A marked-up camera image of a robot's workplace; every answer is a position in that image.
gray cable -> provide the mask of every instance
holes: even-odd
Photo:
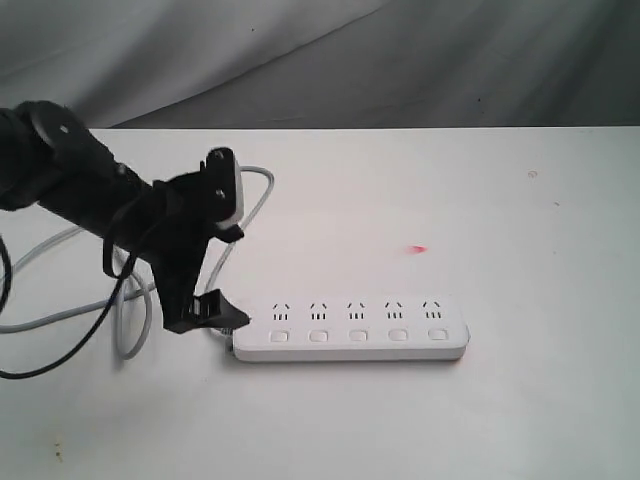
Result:
[[[251,222],[253,221],[253,219],[255,218],[255,216],[258,214],[260,209],[264,206],[269,196],[271,195],[271,192],[273,190],[274,183],[275,183],[275,177],[273,173],[271,173],[266,168],[262,168],[262,167],[245,166],[245,167],[241,167],[240,170],[242,172],[258,173],[260,175],[264,175],[268,181],[267,188],[265,192],[262,194],[262,196],[260,197],[260,200],[258,200],[258,203],[255,205],[255,207],[253,207],[249,215],[247,215],[244,221],[240,224],[241,228],[246,230],[251,224]],[[45,240],[40,245],[36,246],[31,251],[29,251],[26,255],[24,255],[20,260],[18,260],[18,262],[16,262],[16,264],[13,266],[14,275],[19,270],[24,268],[28,263],[32,262],[43,253],[47,252],[54,246],[73,237],[74,235],[77,235],[82,231],[83,231],[82,228],[73,227],[73,228],[64,230],[54,235],[53,237]],[[222,267],[226,263],[227,259],[229,258],[229,255],[231,254],[234,248],[235,248],[235,243],[231,243],[227,245],[227,247],[224,249],[224,252],[220,256],[220,259],[216,263],[213,271],[211,272],[211,276],[209,277],[205,291],[209,291],[213,287],[218,275],[220,274],[220,271],[222,270]],[[122,257],[116,255],[116,260],[118,260],[118,263],[120,263],[122,261]],[[132,274],[132,277],[135,280],[135,282],[140,286],[140,288],[138,290],[135,290],[129,293],[125,293],[124,292],[125,288],[123,288],[122,294],[119,294],[118,298],[120,298],[122,295],[122,299],[123,299],[122,303],[124,303],[125,301],[133,300],[135,298],[143,296],[145,300],[145,321],[142,327],[142,333],[140,334],[140,338],[138,339],[136,344],[133,346],[133,348],[129,352],[124,352],[122,348],[122,345],[123,345],[122,321],[121,321],[122,308],[121,308],[121,304],[118,304],[119,306],[118,308],[116,308],[116,327],[115,327],[116,335],[117,335],[116,348],[121,358],[124,358],[124,359],[133,358],[140,351],[140,349],[142,348],[142,345],[144,345],[144,342],[147,339],[149,329],[151,327],[150,292],[152,292],[156,288],[156,285],[154,282],[151,282],[149,285],[145,287],[144,280],[135,272]],[[63,312],[54,313],[53,315],[47,315],[46,317],[42,317],[37,320],[23,323],[21,325],[0,325],[0,334],[19,333],[19,332],[26,332],[28,330],[34,330],[36,328],[44,327],[56,322],[60,322],[62,320],[66,320],[67,318],[83,315],[89,312],[94,312],[96,310],[101,310],[102,308],[104,308],[106,304],[107,304],[107,301],[102,300],[99,302],[90,303],[88,305],[83,305],[81,307],[65,310]]]

gray fabric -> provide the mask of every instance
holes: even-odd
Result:
[[[53,98],[93,126],[147,128],[640,124],[637,1],[105,3],[119,5],[96,2],[93,27],[78,15],[93,40],[55,68],[6,68],[23,48],[0,34],[0,103]]]

white switch button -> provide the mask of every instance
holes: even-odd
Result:
[[[365,330],[351,330],[349,332],[349,338],[353,342],[366,342],[367,332]]]
[[[309,334],[309,340],[312,342],[326,342],[329,334],[324,330],[314,330]]]
[[[289,332],[285,332],[284,330],[271,332],[272,342],[286,342],[287,340],[289,340]]]
[[[389,330],[389,338],[394,342],[402,342],[409,337],[406,330],[402,328],[396,328],[395,330]]]
[[[444,328],[432,328],[429,330],[429,338],[431,340],[447,340],[449,338],[449,332]]]

power cord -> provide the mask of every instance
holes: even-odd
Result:
[[[243,222],[241,222],[240,227],[243,230],[246,230],[249,225],[251,224],[251,222],[253,221],[253,219],[256,217],[256,215],[260,212],[260,210],[262,209],[262,207],[264,206],[264,204],[266,203],[266,201],[268,200],[269,196],[271,195],[271,192],[273,191],[273,187],[275,184],[275,177],[273,175],[273,173],[271,173],[269,170],[267,170],[266,168],[262,168],[262,167],[252,167],[252,166],[245,166],[241,168],[241,171],[243,173],[248,172],[248,173],[258,173],[260,175],[263,175],[264,177],[266,177],[267,179],[267,188],[265,189],[264,193],[262,194],[262,196],[260,197],[260,199],[258,200],[258,203],[253,207],[253,209],[251,210],[251,212],[249,212],[249,214],[246,216],[246,218],[243,220]],[[39,257],[40,255],[42,255],[43,253],[47,252],[48,250],[50,250],[51,248],[55,247],[56,245],[72,238],[73,236],[77,235],[78,233],[82,232],[83,229],[78,228],[78,227],[73,227],[67,230],[64,230],[56,235],[54,235],[53,237],[45,240],[44,242],[42,242],[41,244],[39,244],[38,246],[36,246],[35,248],[33,248],[31,251],[29,251],[26,255],[24,255],[20,260],[18,260],[18,262],[16,262],[16,264],[12,267],[11,266],[11,260],[9,258],[9,252],[7,251],[6,245],[4,243],[4,241],[2,240],[2,237],[0,236],[0,255],[2,256],[2,263],[3,263],[3,267],[4,267],[4,277],[2,278],[2,295],[0,296],[0,313],[2,313],[2,310],[4,309],[7,299],[9,297],[9,292],[11,290],[11,282],[13,277],[21,270],[23,269],[26,265],[28,265],[30,262],[32,262],[33,260],[35,260],[37,257]],[[222,268],[224,267],[227,259],[229,258],[229,255],[231,254],[231,252],[233,251],[233,249],[235,248],[235,243],[231,243],[229,245],[227,245],[227,247],[225,248],[225,250],[223,251],[222,255],[220,256],[220,259],[218,260],[218,262],[216,263],[211,276],[209,277],[209,280],[207,282],[206,291],[209,291],[218,275],[220,274],[220,271],[222,270]],[[118,263],[120,263],[121,265],[124,265],[125,263],[125,259],[124,256],[122,254],[122,252],[118,249],[114,250],[114,257],[116,259],[116,261]],[[49,372],[51,370],[53,370],[54,368],[62,365],[63,363],[67,362],[68,360],[70,360],[76,353],[78,353],[80,351],[80,349],[89,341],[89,339],[95,334],[95,332],[98,330],[98,328],[100,327],[100,325],[102,325],[102,323],[104,322],[104,319],[106,318],[107,314],[109,313],[109,310],[111,309],[111,307],[115,304],[116,305],[116,310],[115,310],[115,335],[116,335],[116,341],[115,341],[115,345],[116,345],[116,351],[118,353],[118,356],[122,359],[122,360],[130,360],[133,357],[135,357],[140,350],[142,349],[142,347],[144,346],[144,343],[147,340],[150,328],[151,328],[151,320],[152,320],[152,301],[151,301],[151,295],[150,292],[152,292],[153,290],[155,290],[156,286],[155,283],[151,282],[149,285],[145,285],[144,280],[142,279],[142,277],[135,272],[135,270],[133,271],[131,277],[133,278],[133,280],[135,281],[135,283],[137,283],[140,288],[130,292],[127,291],[126,287],[123,289],[123,283],[124,283],[124,278],[120,278],[118,279],[118,281],[116,282],[116,285],[111,293],[111,296],[107,299],[107,300],[103,300],[100,302],[95,302],[95,303],[91,303],[88,305],[84,305],[81,307],[77,307],[77,308],[72,308],[70,310],[66,310],[64,312],[59,312],[53,315],[48,315],[46,317],[42,317],[39,318],[37,320],[33,320],[30,322],[26,322],[20,325],[1,325],[0,326],[0,334],[8,334],[8,333],[19,333],[19,332],[25,332],[28,330],[33,330],[36,328],[41,328],[47,325],[51,325],[53,323],[62,321],[62,320],[66,320],[68,318],[71,317],[75,317],[78,315],[82,315],[85,313],[89,313],[89,312],[93,312],[96,310],[100,310],[102,309],[102,312],[100,313],[100,316],[98,317],[98,319],[96,320],[96,322],[93,324],[93,326],[91,327],[91,329],[89,330],[89,332],[87,332],[87,334],[82,338],[82,340],[80,340],[80,342],[78,342],[78,344],[72,349],[70,350],[66,355],[64,355],[63,357],[61,357],[60,359],[58,359],[57,361],[39,368],[37,370],[33,370],[31,372],[24,372],[24,373],[11,373],[11,372],[4,372],[2,370],[0,370],[0,378],[7,378],[7,379],[24,379],[24,378],[31,378],[31,377],[35,377],[38,375],[42,375],[46,372]],[[144,298],[144,302],[145,302],[145,320],[143,323],[143,327],[142,327],[142,332],[140,334],[140,337],[138,338],[138,340],[136,341],[135,345],[129,350],[126,351],[124,349],[124,335],[123,335],[123,315],[122,315],[122,310],[123,310],[123,304],[126,301],[129,300],[133,300],[135,298],[138,298],[142,296]],[[221,331],[220,333],[224,334],[224,335],[229,335],[230,332],[228,331]]]

red laser dot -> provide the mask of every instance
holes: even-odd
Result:
[[[408,248],[409,253],[413,253],[413,254],[418,254],[418,253],[424,253],[428,250],[427,247],[422,247],[420,245],[411,245]]]

